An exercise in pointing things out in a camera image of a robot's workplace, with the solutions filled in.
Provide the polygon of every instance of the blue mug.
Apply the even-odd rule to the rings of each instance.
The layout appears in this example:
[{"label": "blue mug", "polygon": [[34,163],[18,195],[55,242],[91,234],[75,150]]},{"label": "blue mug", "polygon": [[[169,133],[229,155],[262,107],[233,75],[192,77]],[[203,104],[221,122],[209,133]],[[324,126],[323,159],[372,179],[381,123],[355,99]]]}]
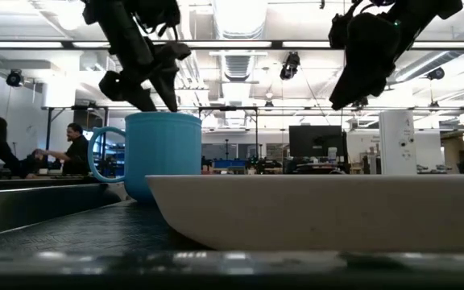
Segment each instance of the blue mug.
[{"label": "blue mug", "polygon": [[[180,113],[145,112],[125,118],[126,132],[114,127],[94,128],[89,141],[90,170],[101,182],[125,182],[128,195],[138,202],[155,202],[145,176],[201,174],[201,120]],[[114,132],[125,137],[125,176],[107,178],[94,166],[93,148],[99,135]]]}]

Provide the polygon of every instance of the white dish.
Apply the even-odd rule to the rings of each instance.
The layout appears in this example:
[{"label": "white dish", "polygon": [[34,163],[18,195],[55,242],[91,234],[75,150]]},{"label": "white dish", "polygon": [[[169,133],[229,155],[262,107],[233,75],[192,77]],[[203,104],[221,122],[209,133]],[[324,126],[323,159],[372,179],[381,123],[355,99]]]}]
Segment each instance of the white dish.
[{"label": "white dish", "polygon": [[217,250],[464,252],[464,176],[148,176],[168,224]]}]

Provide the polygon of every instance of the dark table surface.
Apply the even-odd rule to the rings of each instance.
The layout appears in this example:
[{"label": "dark table surface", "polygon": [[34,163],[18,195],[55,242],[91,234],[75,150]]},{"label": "dark table surface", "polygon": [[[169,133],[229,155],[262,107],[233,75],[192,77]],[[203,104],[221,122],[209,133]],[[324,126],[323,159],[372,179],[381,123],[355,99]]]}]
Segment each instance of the dark table surface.
[{"label": "dark table surface", "polygon": [[81,185],[99,183],[93,177],[75,177],[75,176],[53,176],[47,179],[30,179],[30,180],[0,180],[0,190],[6,189],[27,189],[45,186],[61,185]]},{"label": "dark table surface", "polygon": [[124,201],[0,233],[0,251],[207,249],[175,232],[156,206]]},{"label": "dark table surface", "polygon": [[0,288],[464,289],[464,255],[208,251],[124,201],[0,233]]}]

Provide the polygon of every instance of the wall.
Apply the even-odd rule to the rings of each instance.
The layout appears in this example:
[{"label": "wall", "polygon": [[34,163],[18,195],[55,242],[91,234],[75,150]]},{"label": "wall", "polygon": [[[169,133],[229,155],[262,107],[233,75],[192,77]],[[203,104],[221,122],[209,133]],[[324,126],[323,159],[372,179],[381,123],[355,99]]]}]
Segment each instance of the wall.
[{"label": "wall", "polygon": [[[441,138],[438,132],[416,132],[416,161],[418,164],[435,168],[437,164],[443,164],[441,153]],[[222,144],[225,139],[229,143],[255,144],[255,132],[238,133],[203,133],[202,142],[206,144]],[[369,151],[370,147],[380,142],[379,132],[350,132],[346,137],[350,162],[359,162],[359,154]],[[289,133],[284,132],[259,132],[259,144],[263,144],[263,156],[266,155],[266,143],[289,143]]]},{"label": "wall", "polygon": [[8,138],[12,151],[22,159],[46,144],[48,113],[40,109],[42,94],[31,89],[12,89],[0,77],[0,117],[8,122]]},{"label": "wall", "polygon": [[445,139],[443,147],[445,148],[445,165],[452,168],[451,173],[459,173],[459,152],[463,149],[463,140],[461,138]]}]

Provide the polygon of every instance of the computer monitor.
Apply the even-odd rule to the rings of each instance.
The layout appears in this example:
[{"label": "computer monitor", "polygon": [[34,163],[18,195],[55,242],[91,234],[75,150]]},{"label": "computer monitor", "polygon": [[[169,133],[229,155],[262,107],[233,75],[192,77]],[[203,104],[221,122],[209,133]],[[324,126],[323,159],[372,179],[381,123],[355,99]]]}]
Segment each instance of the computer monitor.
[{"label": "computer monitor", "polygon": [[343,156],[341,126],[290,126],[289,150],[293,157],[321,157],[336,147],[337,156]]}]

